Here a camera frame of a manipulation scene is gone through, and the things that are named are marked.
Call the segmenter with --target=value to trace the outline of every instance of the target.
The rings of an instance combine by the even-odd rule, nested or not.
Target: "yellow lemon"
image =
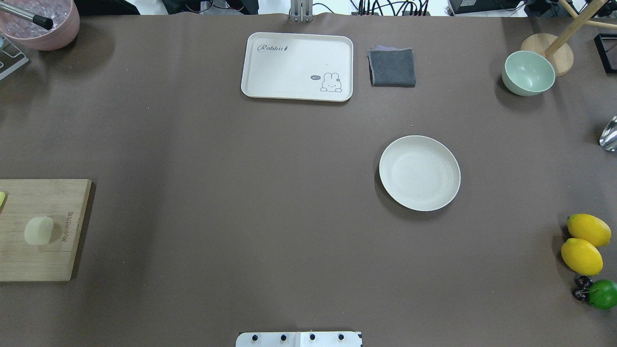
[[[569,216],[568,231],[572,237],[587,240],[596,247],[606,246],[611,240],[611,228],[602,219],[590,214]]]
[[[602,270],[602,256],[598,249],[580,238],[567,239],[561,246],[561,257],[570,269],[581,275],[593,276]]]

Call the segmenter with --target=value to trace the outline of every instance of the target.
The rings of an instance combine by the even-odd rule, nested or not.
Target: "white rectangular tray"
[[[254,33],[246,44],[242,92],[251,98],[346,101],[354,44],[344,36]]]

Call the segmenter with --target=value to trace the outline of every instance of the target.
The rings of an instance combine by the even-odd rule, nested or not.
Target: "cutting board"
[[[90,180],[0,180],[6,200],[0,207],[0,281],[68,281]],[[51,241],[26,243],[23,231],[34,217],[54,220]]]

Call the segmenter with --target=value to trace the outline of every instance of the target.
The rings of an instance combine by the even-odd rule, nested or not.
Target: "gray cloth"
[[[374,86],[416,85],[413,50],[377,46],[368,50],[368,66]]]

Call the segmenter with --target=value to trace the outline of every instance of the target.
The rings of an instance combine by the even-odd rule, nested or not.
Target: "white plate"
[[[379,176],[398,203],[416,211],[434,211],[448,205],[461,184],[460,168],[452,152],[420,135],[392,142],[381,155]]]
[[[241,89],[251,98],[346,101],[353,93],[354,44],[344,36],[254,33]]]

